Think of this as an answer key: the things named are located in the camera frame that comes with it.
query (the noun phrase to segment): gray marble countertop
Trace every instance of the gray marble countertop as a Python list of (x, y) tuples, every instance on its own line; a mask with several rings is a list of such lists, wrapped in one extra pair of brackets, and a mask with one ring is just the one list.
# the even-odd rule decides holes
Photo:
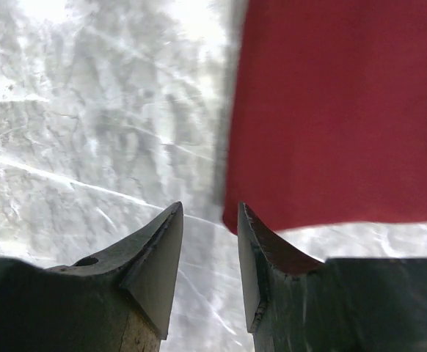
[[(0, 1), (0, 256), (72, 264), (182, 201), (163, 351), (252, 350), (236, 237), (219, 221), (245, 5)], [(427, 224), (283, 235), (321, 259), (427, 255)]]

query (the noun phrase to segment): folded cloth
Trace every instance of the folded cloth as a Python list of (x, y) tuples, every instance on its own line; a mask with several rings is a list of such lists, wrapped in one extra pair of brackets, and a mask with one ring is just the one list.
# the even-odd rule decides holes
[(427, 221), (427, 0), (249, 0), (223, 219)]

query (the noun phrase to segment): screw hole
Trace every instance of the screw hole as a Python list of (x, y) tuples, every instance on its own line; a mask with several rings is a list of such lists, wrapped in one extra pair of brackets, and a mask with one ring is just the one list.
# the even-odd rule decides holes
[(85, 257), (83, 259), (80, 259), (78, 262), (75, 263), (74, 266), (88, 266), (96, 264), (99, 260), (95, 257)]

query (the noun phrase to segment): red cloth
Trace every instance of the red cloth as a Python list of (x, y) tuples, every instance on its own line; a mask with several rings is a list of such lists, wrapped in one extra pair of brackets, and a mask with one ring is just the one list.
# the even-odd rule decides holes
[(250, 0), (224, 222), (427, 221), (427, 0)]

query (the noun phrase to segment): marble surface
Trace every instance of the marble surface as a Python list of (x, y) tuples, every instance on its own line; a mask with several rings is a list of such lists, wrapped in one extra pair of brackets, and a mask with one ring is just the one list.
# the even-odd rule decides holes
[[(219, 222), (245, 6), (0, 1), (0, 256), (72, 264), (182, 201), (163, 351), (252, 350), (236, 237)], [(320, 258), (427, 255), (427, 224), (283, 235)]]

